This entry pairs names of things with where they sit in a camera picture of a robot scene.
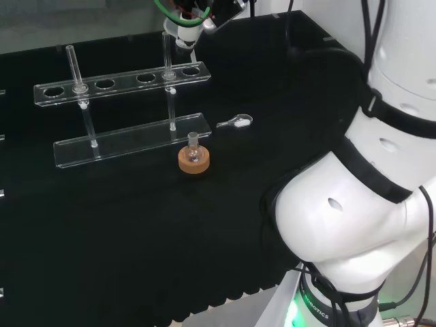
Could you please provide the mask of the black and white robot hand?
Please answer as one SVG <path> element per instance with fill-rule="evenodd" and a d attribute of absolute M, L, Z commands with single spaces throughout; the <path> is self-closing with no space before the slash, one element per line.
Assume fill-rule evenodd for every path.
<path fill-rule="evenodd" d="M 208 5 L 201 7 L 197 1 L 166 1 L 162 4 L 156 1 L 156 4 L 165 16 L 164 30 L 186 47 L 197 41 L 211 11 Z"/>

